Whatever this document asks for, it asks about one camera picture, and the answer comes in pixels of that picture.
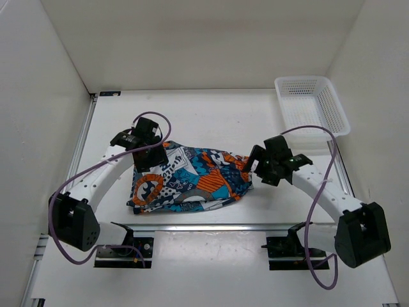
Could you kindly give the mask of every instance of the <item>patterned cloth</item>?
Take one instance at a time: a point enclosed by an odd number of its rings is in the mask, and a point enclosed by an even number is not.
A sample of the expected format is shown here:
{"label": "patterned cloth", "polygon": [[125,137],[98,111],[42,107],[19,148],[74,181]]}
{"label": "patterned cloth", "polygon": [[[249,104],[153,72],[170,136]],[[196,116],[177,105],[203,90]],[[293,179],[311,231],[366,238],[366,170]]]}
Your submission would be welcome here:
{"label": "patterned cloth", "polygon": [[135,214],[213,210],[239,200],[252,189],[251,175],[241,172],[248,157],[173,141],[164,147],[168,164],[146,173],[134,168],[127,205]]}

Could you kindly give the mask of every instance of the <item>white curved robot arm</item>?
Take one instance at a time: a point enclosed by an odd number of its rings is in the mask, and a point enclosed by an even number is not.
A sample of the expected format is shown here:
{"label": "white curved robot arm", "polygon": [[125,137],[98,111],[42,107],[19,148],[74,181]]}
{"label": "white curved robot arm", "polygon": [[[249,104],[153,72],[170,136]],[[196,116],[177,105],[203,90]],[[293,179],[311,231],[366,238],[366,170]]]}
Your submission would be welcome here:
{"label": "white curved robot arm", "polygon": [[166,152],[158,144],[162,136],[156,136],[158,124],[140,117],[137,125],[120,132],[111,141],[102,160],[107,160],[126,151],[126,154],[90,171],[65,194],[58,194],[52,211],[52,223],[59,240],[82,251],[98,245],[126,245],[133,239],[133,231],[120,224],[98,222],[95,212],[104,195],[115,181],[132,165],[139,172],[167,163]]}
{"label": "white curved robot arm", "polygon": [[[250,171],[259,161],[257,176],[263,183],[277,186],[281,179],[315,198],[324,177],[304,155],[294,156],[283,136],[264,141],[265,149],[256,145],[243,171]],[[332,217],[336,225],[309,225],[309,248],[336,253],[349,267],[357,267],[390,250],[390,240],[383,209],[377,203],[365,204],[345,194],[332,182],[327,182],[318,204]],[[305,223],[288,231],[290,249],[304,252]]]}
{"label": "white curved robot arm", "polygon": [[[156,144],[157,123],[140,118],[137,126],[120,132],[112,141],[102,160],[127,150]],[[293,156],[282,136],[265,141],[266,149],[256,145],[243,172],[250,171],[259,161],[255,174],[263,183],[278,185],[281,179],[315,198],[324,180],[323,175],[304,155]],[[94,213],[106,192],[120,175],[133,164],[138,171],[167,162],[163,146],[127,154],[88,173],[65,194],[59,194],[54,204],[53,224],[60,240],[83,251],[95,244],[124,245],[133,231],[124,225],[99,223]],[[332,217],[336,225],[309,226],[309,247],[338,254],[350,267],[357,267],[390,250],[390,240],[383,209],[377,203],[365,204],[345,194],[332,182],[327,182],[318,204]],[[305,223],[289,230],[288,241],[303,249]]]}
{"label": "white curved robot arm", "polygon": [[[125,148],[122,146],[110,146],[101,161],[125,151]],[[119,179],[123,172],[133,164],[134,160],[132,155],[124,155],[88,173],[73,187],[67,190],[67,192],[69,192],[70,197],[75,200],[87,200],[92,211],[95,213],[108,190],[113,186],[115,181]],[[121,245],[123,243],[127,234],[126,228],[112,223],[98,223],[100,225],[100,233],[95,244]]]}

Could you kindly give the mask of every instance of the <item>laundry basket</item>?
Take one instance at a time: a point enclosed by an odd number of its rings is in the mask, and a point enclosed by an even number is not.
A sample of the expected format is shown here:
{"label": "laundry basket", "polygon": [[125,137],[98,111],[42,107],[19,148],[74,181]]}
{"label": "laundry basket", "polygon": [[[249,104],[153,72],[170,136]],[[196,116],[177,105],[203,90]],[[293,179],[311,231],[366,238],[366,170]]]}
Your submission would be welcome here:
{"label": "laundry basket", "polygon": [[[302,75],[280,77],[274,81],[286,130],[302,125],[327,128],[334,136],[351,131],[345,112],[331,82],[326,77]],[[292,148],[327,148],[330,136],[315,128],[290,132],[286,139]]]}

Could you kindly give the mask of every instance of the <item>cable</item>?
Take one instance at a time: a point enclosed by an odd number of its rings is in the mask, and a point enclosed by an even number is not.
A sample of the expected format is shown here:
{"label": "cable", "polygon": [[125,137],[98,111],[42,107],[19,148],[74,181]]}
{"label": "cable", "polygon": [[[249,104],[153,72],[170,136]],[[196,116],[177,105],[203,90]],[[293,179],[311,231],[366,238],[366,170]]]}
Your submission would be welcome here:
{"label": "cable", "polygon": [[335,136],[332,134],[332,132],[329,131],[327,128],[320,127],[320,126],[315,126],[315,125],[304,125],[304,126],[295,127],[295,128],[289,129],[287,131],[284,131],[283,133],[281,133],[281,135],[289,133],[289,132],[294,131],[294,130],[304,129],[304,128],[316,128],[316,129],[324,130],[326,133],[328,133],[330,135],[332,141],[334,142],[334,150],[331,153],[331,160],[330,160],[328,168],[327,168],[327,170],[326,170],[326,172],[324,174],[324,179],[322,181],[321,187],[318,190],[315,198],[313,199],[313,203],[311,204],[311,208],[308,211],[307,220],[305,221],[305,232],[304,232],[304,251],[305,251],[305,259],[307,260],[308,269],[311,272],[311,275],[313,276],[314,280],[317,282],[317,284],[321,288],[324,288],[325,290],[332,290],[333,288],[335,288],[335,286],[337,285],[337,281],[338,281],[338,257],[335,254],[331,254],[326,259],[324,259],[324,261],[320,262],[317,265],[317,267],[318,267],[321,264],[325,263],[325,261],[328,261],[330,258],[334,257],[334,265],[335,265],[334,280],[332,281],[331,285],[329,285],[329,286],[324,285],[320,281],[320,279],[318,278],[317,274],[315,273],[313,264],[311,263],[311,257],[309,255],[309,248],[308,248],[308,233],[309,233],[309,225],[310,225],[310,222],[311,222],[311,218],[313,216],[315,206],[318,203],[318,200],[319,200],[322,192],[325,189],[325,186],[326,186],[326,184],[328,182],[328,176],[330,175],[331,167],[334,164],[335,157],[337,155],[337,141],[335,140]]}
{"label": "cable", "polygon": [[[49,228],[50,228],[50,234],[51,234],[51,237],[52,237],[52,239],[54,240],[54,243],[56,244],[58,250],[59,250],[59,251],[61,252],[61,254],[63,254],[63,256],[64,256],[69,262],[71,262],[72,264],[75,264],[75,265],[85,264],[89,259],[91,259],[93,253],[96,251],[96,249],[97,249],[99,246],[95,246],[95,247],[91,250],[91,252],[89,253],[89,255],[88,255],[85,259],[79,260],[79,261],[73,259],[73,258],[66,252],[66,250],[63,248],[63,246],[61,245],[60,241],[58,240],[56,230],[54,229],[54,223],[52,222],[52,211],[53,211],[54,203],[56,202],[57,196],[58,196],[58,194],[64,189],[64,187],[66,187],[70,182],[73,182],[75,179],[77,179],[77,178],[79,178],[79,177],[81,177],[81,176],[83,176],[83,175],[89,173],[90,171],[93,171],[93,170],[95,170],[95,169],[97,169],[97,168],[100,168],[101,166],[103,166],[103,165],[105,165],[105,164],[111,162],[112,160],[115,160],[115,159],[118,159],[118,158],[120,158],[120,157],[123,157],[124,155],[132,154],[132,153],[134,153],[134,152],[140,152],[140,151],[143,151],[143,150],[155,148],[155,147],[158,147],[158,146],[162,145],[162,144],[164,143],[164,141],[166,141],[166,140],[168,139],[169,135],[171,134],[171,131],[172,131],[171,122],[167,119],[166,116],[164,116],[164,115],[162,115],[162,114],[160,114],[160,113],[158,113],[158,112],[148,111],[148,112],[144,112],[144,113],[141,113],[140,115],[138,115],[138,116],[134,119],[134,121],[132,122],[132,125],[133,125],[138,119],[140,119],[140,117],[142,117],[143,115],[146,115],[146,114],[158,115],[158,116],[162,117],[162,118],[167,122],[167,125],[168,125],[168,127],[169,127],[169,130],[167,131],[167,134],[165,135],[165,137],[164,137],[160,142],[158,142],[158,143],[156,143],[156,144],[153,144],[153,145],[148,145],[148,146],[136,148],[136,149],[133,149],[133,150],[129,150],[129,151],[127,151],[127,152],[121,152],[121,153],[119,153],[118,155],[115,155],[115,156],[110,157],[110,158],[108,158],[108,159],[106,159],[106,160],[103,160],[103,161],[97,163],[96,165],[91,166],[90,168],[87,168],[87,169],[85,169],[84,171],[82,171],[82,172],[80,172],[80,173],[74,175],[73,177],[69,178],[66,182],[64,182],[63,184],[61,184],[60,187],[57,188],[56,192],[52,195],[52,198],[51,198],[51,201],[50,201],[50,205],[49,205]],[[135,248],[135,247],[133,247],[133,246],[121,246],[121,245],[109,245],[109,246],[107,246],[107,247],[108,247],[108,248],[130,248],[130,249],[133,249],[133,250],[141,257],[141,260],[142,260],[142,263],[143,263],[143,267],[145,268],[145,261],[144,261],[144,259],[143,259],[143,257],[142,257],[141,252],[140,252],[137,248]]]}

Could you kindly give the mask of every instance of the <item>white floor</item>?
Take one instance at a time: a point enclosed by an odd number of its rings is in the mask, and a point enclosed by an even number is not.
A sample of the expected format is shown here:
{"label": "white floor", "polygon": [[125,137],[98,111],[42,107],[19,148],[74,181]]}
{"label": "white floor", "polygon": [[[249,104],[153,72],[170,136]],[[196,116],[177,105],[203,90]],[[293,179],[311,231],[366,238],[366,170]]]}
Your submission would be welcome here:
{"label": "white floor", "polygon": [[[110,140],[130,127],[145,111],[158,111],[172,123],[170,139],[187,146],[199,146],[249,155],[255,144],[284,130],[275,90],[189,90],[126,91],[117,97],[99,97],[82,153],[79,170],[96,163]],[[167,125],[158,116],[164,133]],[[311,156],[320,170],[330,160],[326,155]],[[335,170],[331,177],[337,181]],[[132,169],[117,181],[101,202],[97,217],[128,224],[258,224],[299,223],[307,216],[311,200],[285,180],[279,187],[261,184],[253,176],[255,190],[242,200],[221,210],[199,214],[146,214],[135,216],[125,204],[130,195]],[[314,215],[317,223],[331,223],[321,208]]]}
{"label": "white floor", "polygon": [[[79,169],[95,163],[109,141],[143,111],[159,111],[173,124],[171,139],[189,146],[249,154],[254,144],[284,129],[274,90],[130,91],[100,97]],[[166,125],[158,120],[165,131]],[[329,155],[312,157],[324,170]],[[332,177],[337,181],[335,171]],[[125,206],[131,169],[107,193],[101,221],[127,224],[286,224],[307,215],[311,199],[286,182],[261,184],[229,207],[196,214],[135,216]],[[331,219],[317,209],[314,221]],[[383,257],[357,268],[340,265],[335,290],[320,289],[307,271],[269,271],[260,245],[264,232],[156,232],[152,269],[95,269],[68,263],[49,240],[33,297],[45,306],[381,306],[396,303]],[[77,259],[84,253],[68,248]],[[319,276],[330,283],[332,271]]]}

